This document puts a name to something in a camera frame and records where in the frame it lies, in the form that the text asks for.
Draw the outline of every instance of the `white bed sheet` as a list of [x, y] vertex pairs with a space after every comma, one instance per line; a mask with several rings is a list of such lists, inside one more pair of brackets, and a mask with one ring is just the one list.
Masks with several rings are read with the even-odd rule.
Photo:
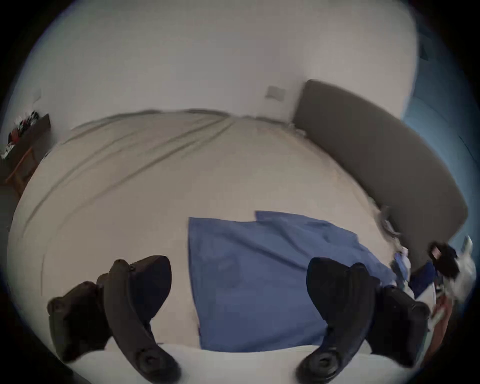
[[[283, 125], [185, 112], [126, 116], [73, 130], [40, 163], [9, 236], [14, 302], [53, 350], [49, 299], [95, 282], [116, 259], [163, 254], [172, 289], [152, 332], [157, 342], [198, 348], [188, 217], [248, 221], [255, 210], [328, 220], [357, 233], [386, 265], [395, 251], [363, 189]], [[109, 342], [107, 350], [116, 348]]]

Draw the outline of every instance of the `blue wall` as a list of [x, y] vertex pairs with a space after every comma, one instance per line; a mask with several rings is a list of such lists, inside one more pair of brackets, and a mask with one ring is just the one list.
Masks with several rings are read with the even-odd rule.
[[441, 39], [417, 16], [419, 62], [404, 122], [438, 154], [468, 205], [468, 219], [451, 240], [460, 249], [469, 234], [480, 262], [480, 109], [469, 84]]

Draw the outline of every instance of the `wooden chair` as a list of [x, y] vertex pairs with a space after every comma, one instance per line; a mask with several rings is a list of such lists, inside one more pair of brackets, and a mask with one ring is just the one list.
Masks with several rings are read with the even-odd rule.
[[[32, 156], [32, 160], [34, 163], [33, 168], [28, 171], [26, 176], [21, 176], [18, 170], [20, 169], [20, 166], [24, 163], [24, 161], [28, 158], [28, 156]], [[15, 189], [15, 192], [17, 193], [18, 198], [22, 196], [22, 193], [25, 190], [25, 186], [27, 185], [28, 181], [32, 177], [33, 173], [35, 172], [36, 168], [38, 167], [38, 162], [35, 159], [35, 155], [33, 153], [33, 148], [30, 147], [28, 150], [25, 152], [25, 154], [22, 156], [18, 164], [16, 165], [15, 169], [11, 172], [11, 174], [5, 179], [5, 184], [10, 184], [12, 187]]]

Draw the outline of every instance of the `upholstered headboard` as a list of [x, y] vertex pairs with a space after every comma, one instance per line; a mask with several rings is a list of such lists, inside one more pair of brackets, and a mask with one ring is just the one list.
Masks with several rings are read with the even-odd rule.
[[433, 241], [448, 242], [467, 219], [444, 163], [402, 121], [348, 91], [309, 80], [293, 120], [377, 202], [409, 248], [412, 269]]

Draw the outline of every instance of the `bed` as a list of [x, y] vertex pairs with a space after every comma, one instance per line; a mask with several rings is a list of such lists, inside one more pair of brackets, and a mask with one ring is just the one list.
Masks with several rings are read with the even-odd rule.
[[[327, 220], [355, 232], [389, 265], [396, 246], [378, 223], [378, 206], [387, 204], [416, 266], [423, 245], [448, 240], [465, 221], [465, 202], [441, 161], [373, 104], [309, 81], [293, 123], [199, 110], [142, 111], [74, 129], [42, 160], [15, 211], [7, 276], [22, 317], [53, 351], [50, 298], [96, 281], [116, 259], [167, 255], [172, 288], [151, 328], [174, 357], [192, 360], [199, 337], [188, 217], [249, 221], [255, 210], [269, 210]], [[400, 152], [406, 148], [414, 148], [410, 156]], [[427, 192], [425, 185], [432, 188]], [[313, 348], [285, 350], [278, 358], [297, 361]], [[106, 351], [108, 357], [95, 352], [72, 366], [86, 378], [95, 371], [90, 380], [99, 382], [95, 377], [105, 373], [92, 368], [98, 359], [126, 362], [113, 340]], [[252, 364], [241, 356], [226, 359], [242, 361], [238, 367]]]

